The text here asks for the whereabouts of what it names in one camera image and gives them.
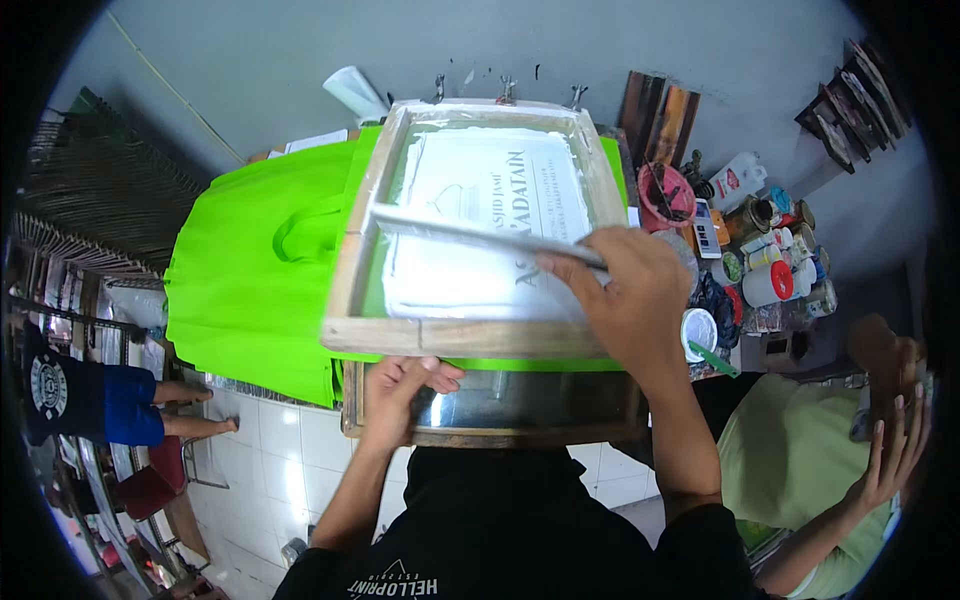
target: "gray wall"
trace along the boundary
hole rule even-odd
[[[496,96],[503,74],[519,81],[518,96],[528,100],[565,102],[571,84],[585,84],[583,106],[604,123],[616,121],[627,72],[636,69],[703,94],[688,150],[704,152],[706,170],[754,150],[769,181],[784,185],[827,160],[793,117],[817,83],[832,77],[844,39],[863,35],[837,0],[118,0],[111,9],[240,156],[352,126],[351,113],[321,88],[347,64],[356,64],[381,96],[391,91],[398,99],[431,96],[437,73],[446,74],[448,96]],[[464,85],[471,70],[473,80]],[[66,108],[83,84],[152,132],[168,153],[195,163],[195,171],[209,177],[238,166],[106,18],[79,48],[51,106]],[[888,161],[903,160],[887,154]],[[925,162],[922,147],[919,157],[907,161]],[[900,170],[907,177],[909,170]],[[870,185],[866,172],[844,178],[849,182],[833,196]],[[884,183],[870,204],[902,202],[891,189],[897,185]],[[817,202],[830,204],[827,196]],[[818,212],[818,219],[829,228],[834,216]],[[841,250],[835,262],[850,254]]]

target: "pink bowl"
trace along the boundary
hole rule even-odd
[[[685,210],[690,213],[690,217],[683,221],[670,221],[661,215],[655,206],[650,204],[650,190],[656,190],[657,184],[654,182],[653,174],[650,172],[650,164],[640,167],[640,174],[636,178],[636,186],[640,194],[640,208],[642,210],[641,223],[647,231],[659,231],[667,228],[685,228],[693,225],[693,214],[697,207],[697,197],[693,193],[693,188],[686,182],[680,171],[669,165],[663,165],[663,191],[669,196],[673,188],[680,186],[680,192],[670,203],[671,210]]]

